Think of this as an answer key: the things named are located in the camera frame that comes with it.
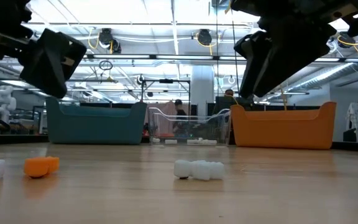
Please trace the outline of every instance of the ceiling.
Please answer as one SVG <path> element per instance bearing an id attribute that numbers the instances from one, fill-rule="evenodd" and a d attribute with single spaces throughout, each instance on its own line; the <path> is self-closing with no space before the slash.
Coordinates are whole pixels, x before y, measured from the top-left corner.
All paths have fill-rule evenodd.
<path id="1" fill-rule="evenodd" d="M 87 54 L 109 54 L 108 49 L 99 44 L 97 46 L 97 36 L 102 28 L 112 28 L 114 38 L 121 44 L 122 54 L 234 56 L 234 42 L 257 31 L 256 22 L 259 20 L 258 17 L 243 12 L 225 14 L 225 5 L 216 10 L 210 6 L 210 0 L 32 0 L 29 8 L 33 12 L 32 20 L 25 26 L 33 29 L 37 35 L 48 28 L 77 38 L 88 47 Z M 337 30 L 349 28 L 342 20 L 331 25 Z M 195 39 L 200 29 L 210 30 L 213 47 L 204 47 Z M 358 57 L 353 47 L 342 49 L 335 42 L 330 47 L 332 51 L 325 57 Z M 140 98 L 140 93 L 137 92 L 140 86 L 136 80 L 141 75 L 151 80 L 189 80 L 192 67 L 205 64 L 185 60 L 114 59 L 109 60 L 114 67 L 104 72 L 99 68 L 100 61 L 102 60 L 84 59 L 71 78 L 75 82 L 68 82 L 67 85 L 69 89 L 81 86 L 110 91 L 99 91 L 96 96 L 69 91 L 69 97 L 88 101 L 136 101 Z M 216 80 L 219 80 L 215 82 L 216 91 L 227 88 L 237 90 L 237 83 L 233 83 L 232 78 L 238 76 L 241 82 L 245 63 L 239 63 L 237 68 L 233 63 L 219 62 L 218 65 L 216 61 L 208 62 L 208 65 L 213 66 Z M 337 64 L 314 63 L 294 74 L 283 85 L 290 86 L 324 67 L 335 65 Z M 17 77 L 22 70 L 17 60 L 11 58 L 5 58 L 0 66 L 11 69 L 13 77 Z M 118 83 L 109 82 L 109 77 Z M 186 100 L 186 85 L 157 82 L 148 90 L 156 90 L 154 99 Z"/>

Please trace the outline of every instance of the wooden tabletop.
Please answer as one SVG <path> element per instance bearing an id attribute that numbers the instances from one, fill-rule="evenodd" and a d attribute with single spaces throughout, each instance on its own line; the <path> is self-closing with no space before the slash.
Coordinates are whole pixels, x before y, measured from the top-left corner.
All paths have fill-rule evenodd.
<path id="1" fill-rule="evenodd" d="M 28 179 L 24 159 L 60 157 Z M 0 146 L 0 223 L 357 223 L 358 152 L 209 146 Z M 178 180 L 177 159 L 220 161 L 224 180 Z"/>

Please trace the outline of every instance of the orange bin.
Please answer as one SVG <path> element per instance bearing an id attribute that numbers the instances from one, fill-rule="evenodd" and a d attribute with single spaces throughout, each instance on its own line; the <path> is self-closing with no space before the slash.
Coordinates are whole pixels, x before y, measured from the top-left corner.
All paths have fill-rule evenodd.
<path id="1" fill-rule="evenodd" d="M 237 146 L 329 149 L 333 143 L 336 103 L 318 110 L 245 111 L 231 106 Z"/>

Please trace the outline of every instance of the transparent container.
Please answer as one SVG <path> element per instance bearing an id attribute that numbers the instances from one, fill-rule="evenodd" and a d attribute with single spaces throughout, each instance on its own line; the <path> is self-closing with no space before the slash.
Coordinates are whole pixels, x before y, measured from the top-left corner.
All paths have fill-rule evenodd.
<path id="1" fill-rule="evenodd" d="M 227 145 L 230 137 L 229 109 L 213 116 L 166 115 L 149 108 L 151 144 Z"/>

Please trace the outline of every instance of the white robot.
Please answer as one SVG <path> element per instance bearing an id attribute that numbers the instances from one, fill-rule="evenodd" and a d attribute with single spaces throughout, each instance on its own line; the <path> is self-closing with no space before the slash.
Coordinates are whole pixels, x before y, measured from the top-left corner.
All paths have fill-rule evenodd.
<path id="1" fill-rule="evenodd" d="M 12 86 L 0 86 L 0 113 L 1 120 L 9 123 L 10 111 L 16 109 L 16 99 L 12 97 Z"/>

